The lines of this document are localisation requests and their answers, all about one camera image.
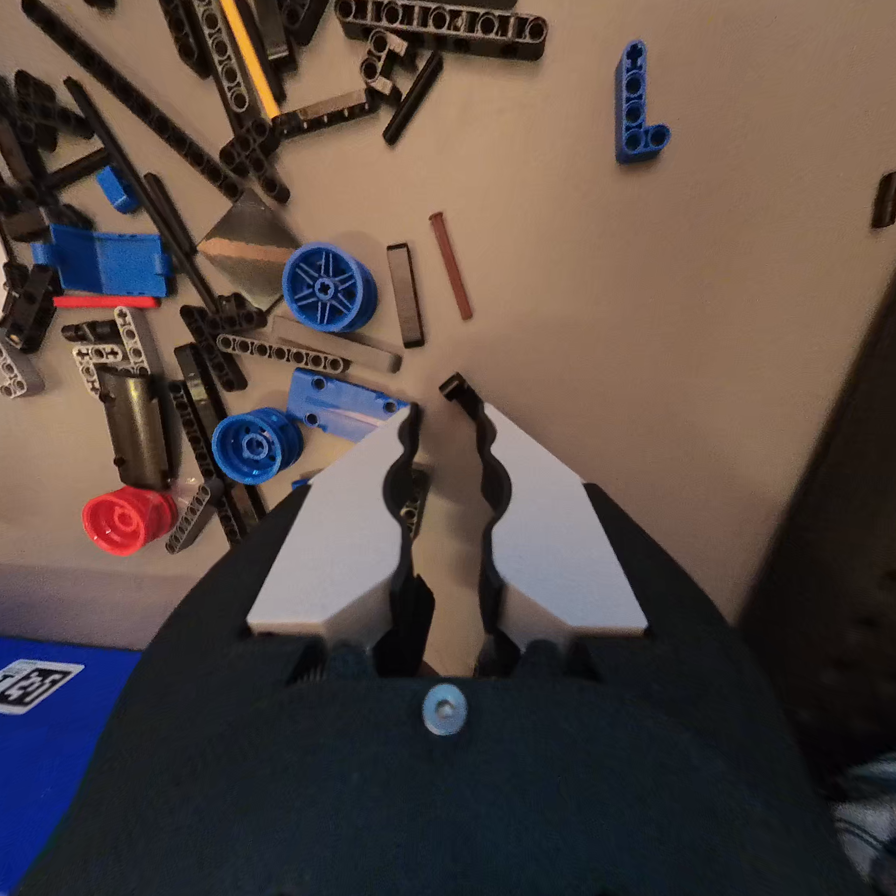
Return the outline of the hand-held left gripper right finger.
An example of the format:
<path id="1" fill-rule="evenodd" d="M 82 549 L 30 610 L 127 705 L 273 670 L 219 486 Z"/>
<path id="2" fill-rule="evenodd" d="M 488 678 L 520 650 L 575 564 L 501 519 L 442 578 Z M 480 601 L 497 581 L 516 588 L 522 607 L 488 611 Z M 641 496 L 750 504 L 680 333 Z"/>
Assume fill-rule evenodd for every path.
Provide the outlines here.
<path id="1" fill-rule="evenodd" d="M 494 405 L 466 399 L 465 410 L 492 511 L 478 583 L 487 635 L 514 648 L 644 635 L 648 620 L 585 481 Z"/>

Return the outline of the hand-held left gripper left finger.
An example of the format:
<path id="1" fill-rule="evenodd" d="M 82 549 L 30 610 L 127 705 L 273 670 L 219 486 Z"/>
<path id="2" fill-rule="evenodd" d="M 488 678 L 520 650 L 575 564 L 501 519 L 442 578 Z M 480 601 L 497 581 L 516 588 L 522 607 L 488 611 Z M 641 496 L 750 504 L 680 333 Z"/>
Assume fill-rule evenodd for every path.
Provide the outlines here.
<path id="1" fill-rule="evenodd" d="M 393 584 L 409 571 L 400 519 L 421 409 L 399 409 L 314 476 L 248 612 L 253 634 L 373 648 L 392 628 Z"/>

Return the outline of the blue small L beam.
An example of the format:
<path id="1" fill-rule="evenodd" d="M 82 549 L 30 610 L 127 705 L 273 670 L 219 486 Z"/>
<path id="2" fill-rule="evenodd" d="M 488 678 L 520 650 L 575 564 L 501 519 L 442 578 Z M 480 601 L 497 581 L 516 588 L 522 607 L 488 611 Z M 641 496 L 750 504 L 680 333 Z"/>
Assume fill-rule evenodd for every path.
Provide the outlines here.
<path id="1" fill-rule="evenodd" d="M 619 165 L 655 160 L 671 140 L 664 123 L 647 121 L 647 48 L 630 41 L 615 71 L 615 158 Z"/>

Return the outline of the pile of black beams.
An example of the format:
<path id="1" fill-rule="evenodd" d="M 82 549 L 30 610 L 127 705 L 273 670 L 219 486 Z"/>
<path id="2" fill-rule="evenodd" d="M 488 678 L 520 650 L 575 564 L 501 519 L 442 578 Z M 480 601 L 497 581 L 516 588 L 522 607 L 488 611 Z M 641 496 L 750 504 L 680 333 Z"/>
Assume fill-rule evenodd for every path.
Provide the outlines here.
<path id="1" fill-rule="evenodd" d="M 2 338 L 28 355 L 44 376 L 38 398 L 2 399 L 2 559 L 44 563 L 87 550 L 82 504 L 122 486 L 95 395 L 84 387 L 72 356 L 69 326 L 111 319 L 115 309 L 58 309 L 67 292 L 56 271 L 33 263 L 30 244 L 51 225 L 108 233 L 161 236 L 174 275 L 161 306 L 141 310 L 162 365 L 176 373 L 175 346 L 195 340 L 181 321 L 184 305 L 220 313 L 229 280 L 197 252 L 205 226 L 228 211 L 247 188 L 284 223 L 297 228 L 311 211 L 310 189 L 350 187 L 354 174 L 397 187 L 396 173 L 377 168 L 386 147 L 370 126 L 371 91 L 329 97 L 287 111 L 287 147 L 279 126 L 258 108 L 239 119 L 223 106 L 192 2 L 121 2 L 88 13 L 80 2 L 2 2 L 2 182 L 11 218 L 4 237 L 21 237 L 25 296 L 9 298 Z M 122 173 L 141 201 L 130 215 L 115 211 L 96 182 L 107 165 Z"/>

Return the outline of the grey desk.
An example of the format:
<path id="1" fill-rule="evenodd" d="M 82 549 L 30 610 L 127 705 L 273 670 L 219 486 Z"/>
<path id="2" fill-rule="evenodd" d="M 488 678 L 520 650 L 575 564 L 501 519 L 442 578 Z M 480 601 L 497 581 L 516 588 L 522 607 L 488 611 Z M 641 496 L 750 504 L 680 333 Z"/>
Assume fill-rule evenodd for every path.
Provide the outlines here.
<path id="1" fill-rule="evenodd" d="M 732 619 L 889 285 L 894 2 L 518 2 L 543 58 L 449 53 L 391 148 L 391 110 L 284 142 L 283 218 L 352 252 L 380 288 L 368 337 L 401 339 L 385 250 L 412 253 L 426 344 L 359 381 L 424 408 L 433 470 L 416 568 L 436 606 L 427 661 L 467 674 L 482 640 L 487 506 L 454 371 L 599 484 Z M 651 163 L 615 160 L 624 46 L 648 56 Z M 429 217 L 469 294 L 461 319 Z M 97 549 L 84 503 L 120 486 L 106 421 L 59 336 L 46 388 L 2 399 L 2 634 L 142 649 L 228 549 Z"/>

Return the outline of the blue flat panel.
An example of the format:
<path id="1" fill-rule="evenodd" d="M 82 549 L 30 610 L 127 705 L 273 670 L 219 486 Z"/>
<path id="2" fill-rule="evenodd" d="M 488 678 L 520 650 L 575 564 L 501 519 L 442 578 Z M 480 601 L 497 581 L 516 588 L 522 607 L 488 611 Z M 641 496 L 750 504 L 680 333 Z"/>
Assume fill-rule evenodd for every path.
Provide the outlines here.
<path id="1" fill-rule="evenodd" d="M 408 406 L 386 393 L 297 368 L 286 413 L 308 428 L 357 443 Z"/>

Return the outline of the dark grey flat bar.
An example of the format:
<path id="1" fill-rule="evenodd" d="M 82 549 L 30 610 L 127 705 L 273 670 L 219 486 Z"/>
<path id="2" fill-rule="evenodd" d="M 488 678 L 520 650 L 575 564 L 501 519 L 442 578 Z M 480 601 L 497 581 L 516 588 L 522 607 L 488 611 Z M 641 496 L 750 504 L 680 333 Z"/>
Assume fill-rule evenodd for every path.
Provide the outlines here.
<path id="1" fill-rule="evenodd" d="M 367 370 L 394 374 L 401 368 L 402 354 L 361 335 L 313 330 L 282 315 L 275 315 L 269 319 L 269 329 L 278 340 L 341 357 L 350 364 Z"/>

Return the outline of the red wheel rim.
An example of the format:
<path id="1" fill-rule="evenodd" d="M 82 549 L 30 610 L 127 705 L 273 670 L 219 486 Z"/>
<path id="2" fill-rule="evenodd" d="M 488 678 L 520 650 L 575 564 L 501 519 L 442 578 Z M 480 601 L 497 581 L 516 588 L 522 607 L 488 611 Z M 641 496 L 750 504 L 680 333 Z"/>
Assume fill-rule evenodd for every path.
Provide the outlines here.
<path id="1" fill-rule="evenodd" d="M 174 499 L 163 492 L 123 486 L 87 501 L 84 532 L 108 554 L 129 556 L 170 532 L 177 520 Z"/>

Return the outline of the dark grey thin beam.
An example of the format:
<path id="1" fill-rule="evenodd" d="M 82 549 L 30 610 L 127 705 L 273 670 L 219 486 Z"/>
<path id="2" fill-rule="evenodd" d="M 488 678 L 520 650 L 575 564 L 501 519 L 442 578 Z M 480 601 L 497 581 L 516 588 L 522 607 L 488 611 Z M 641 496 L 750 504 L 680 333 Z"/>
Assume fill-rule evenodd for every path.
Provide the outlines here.
<path id="1" fill-rule="evenodd" d="M 351 366 L 351 362 L 343 357 L 318 350 L 263 342 L 244 335 L 218 334 L 215 344 L 221 352 L 226 354 L 277 361 L 322 375 L 343 375 L 350 370 Z"/>

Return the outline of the brown axle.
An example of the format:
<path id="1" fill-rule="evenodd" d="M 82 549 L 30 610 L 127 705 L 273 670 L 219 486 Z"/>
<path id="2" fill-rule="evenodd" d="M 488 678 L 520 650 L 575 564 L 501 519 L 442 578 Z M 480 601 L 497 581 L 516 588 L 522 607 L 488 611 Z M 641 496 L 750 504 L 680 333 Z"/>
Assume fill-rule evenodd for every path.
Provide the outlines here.
<path id="1" fill-rule="evenodd" d="M 469 295 L 463 280 L 461 268 L 454 252 L 453 243 L 447 230 L 443 212 L 439 210 L 431 214 L 429 216 L 429 222 L 442 257 L 442 263 L 453 291 L 461 319 L 463 321 L 469 321 L 473 317 L 473 310 L 469 301 Z"/>

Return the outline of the red axle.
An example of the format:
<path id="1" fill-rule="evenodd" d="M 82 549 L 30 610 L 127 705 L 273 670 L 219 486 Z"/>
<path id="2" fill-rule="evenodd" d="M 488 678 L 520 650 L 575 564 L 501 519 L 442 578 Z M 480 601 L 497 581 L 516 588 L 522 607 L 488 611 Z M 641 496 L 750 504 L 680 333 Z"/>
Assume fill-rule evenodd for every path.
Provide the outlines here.
<path id="1" fill-rule="evenodd" d="M 53 297 L 58 309 L 114 309 L 132 308 L 149 310 L 159 308 L 161 300 L 148 296 L 71 295 Z"/>

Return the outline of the blue tagged plastic bin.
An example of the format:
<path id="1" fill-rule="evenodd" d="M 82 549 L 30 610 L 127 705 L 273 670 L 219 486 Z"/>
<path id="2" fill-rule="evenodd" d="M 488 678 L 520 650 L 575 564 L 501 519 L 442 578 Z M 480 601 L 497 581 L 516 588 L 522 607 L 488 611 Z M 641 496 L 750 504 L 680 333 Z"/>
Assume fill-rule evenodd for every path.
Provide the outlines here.
<path id="1" fill-rule="evenodd" d="M 140 656 L 2 637 L 2 894 L 14 892 L 70 806 Z"/>

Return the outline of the blue hinged panel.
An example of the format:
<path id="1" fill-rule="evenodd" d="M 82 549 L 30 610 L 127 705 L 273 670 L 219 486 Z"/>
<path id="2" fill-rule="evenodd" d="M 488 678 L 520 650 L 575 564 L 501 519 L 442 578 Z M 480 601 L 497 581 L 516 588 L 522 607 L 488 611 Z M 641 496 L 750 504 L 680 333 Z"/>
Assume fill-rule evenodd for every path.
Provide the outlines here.
<path id="1" fill-rule="evenodd" d="M 56 271 L 63 290 L 104 296 L 164 298 L 174 275 L 161 236 L 51 225 L 29 246 L 33 263 Z"/>

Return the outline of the short yellow axle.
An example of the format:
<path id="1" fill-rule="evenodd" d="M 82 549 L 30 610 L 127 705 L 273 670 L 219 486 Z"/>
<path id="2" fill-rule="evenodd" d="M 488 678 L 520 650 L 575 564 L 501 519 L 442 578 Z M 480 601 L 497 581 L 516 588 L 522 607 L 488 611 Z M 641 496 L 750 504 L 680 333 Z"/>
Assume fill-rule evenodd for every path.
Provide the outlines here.
<path id="1" fill-rule="evenodd" d="M 250 76 L 255 93 L 268 120 L 275 122 L 280 114 L 279 103 L 273 91 L 273 78 L 269 64 L 263 55 L 263 43 L 255 34 L 252 11 L 247 2 L 221 1 L 230 30 L 237 41 L 245 69 Z"/>

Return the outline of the medium grey beam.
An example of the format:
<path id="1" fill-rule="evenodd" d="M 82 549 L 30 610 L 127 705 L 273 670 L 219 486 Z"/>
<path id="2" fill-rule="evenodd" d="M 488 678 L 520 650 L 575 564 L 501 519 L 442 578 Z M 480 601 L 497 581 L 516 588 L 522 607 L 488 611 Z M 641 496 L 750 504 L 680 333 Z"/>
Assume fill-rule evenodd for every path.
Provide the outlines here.
<path id="1" fill-rule="evenodd" d="M 223 106 L 239 119 L 252 111 L 252 96 L 227 18 L 218 1 L 193 1 L 192 6 Z"/>

